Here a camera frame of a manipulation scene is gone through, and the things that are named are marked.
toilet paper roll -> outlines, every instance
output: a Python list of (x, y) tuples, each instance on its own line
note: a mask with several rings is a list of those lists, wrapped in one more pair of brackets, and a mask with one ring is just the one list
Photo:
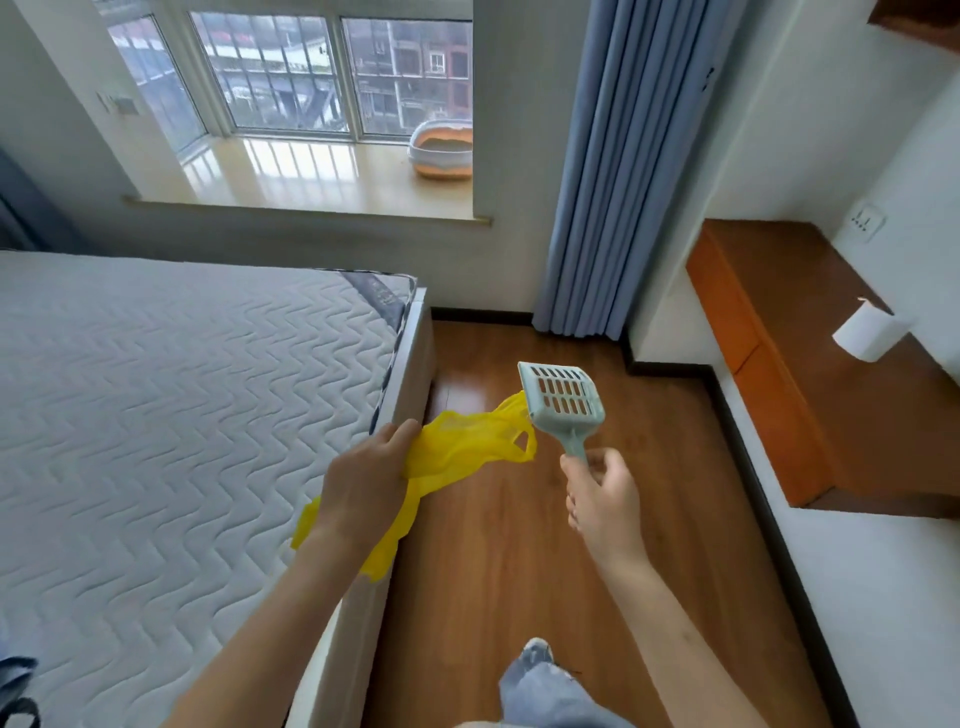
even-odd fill
[(859, 300), (863, 304), (836, 330), (833, 341), (861, 361), (877, 361), (906, 335), (910, 325), (866, 299)]

wooden shelf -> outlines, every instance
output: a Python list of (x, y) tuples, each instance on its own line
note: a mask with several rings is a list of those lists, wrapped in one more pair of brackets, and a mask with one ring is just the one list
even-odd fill
[(960, 387), (913, 336), (835, 344), (885, 306), (816, 228), (707, 220), (687, 272), (791, 505), (960, 516)]
[(960, 53), (958, 0), (880, 0), (870, 22)]

yellow plastic bag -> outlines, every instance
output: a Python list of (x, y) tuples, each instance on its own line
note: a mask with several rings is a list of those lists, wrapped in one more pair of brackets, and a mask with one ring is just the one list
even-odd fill
[[(527, 435), (525, 448), (516, 443), (523, 433)], [(493, 412), (475, 415), (442, 412), (423, 428), (410, 447), (404, 467), (408, 478), (406, 498), (360, 573), (365, 573), (371, 581), (386, 576), (396, 556), (396, 544), (410, 532), (422, 497), (475, 473), (484, 463), (493, 460), (525, 463), (536, 454), (537, 436), (522, 392), (505, 399)], [(310, 533), (318, 508), (320, 497), (315, 497), (303, 509), (294, 531), (293, 548), (299, 548)]]

white quilted mattress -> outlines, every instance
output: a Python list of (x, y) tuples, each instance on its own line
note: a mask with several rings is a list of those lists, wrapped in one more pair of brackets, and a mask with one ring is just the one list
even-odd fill
[(0, 253), (0, 651), (44, 726), (157, 726), (256, 607), (371, 427), (415, 289), (376, 281)]

hand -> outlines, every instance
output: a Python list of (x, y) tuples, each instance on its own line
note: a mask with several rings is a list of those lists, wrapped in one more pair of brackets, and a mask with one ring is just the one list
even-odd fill
[(416, 420), (399, 427), (389, 423), (333, 458), (307, 540), (322, 535), (336, 538), (363, 563), (400, 510), (407, 493), (403, 464), (419, 434)]
[(560, 467), (567, 477), (567, 522), (583, 536), (600, 573), (645, 563), (640, 496), (623, 456), (613, 448), (594, 449), (586, 463), (562, 455)]

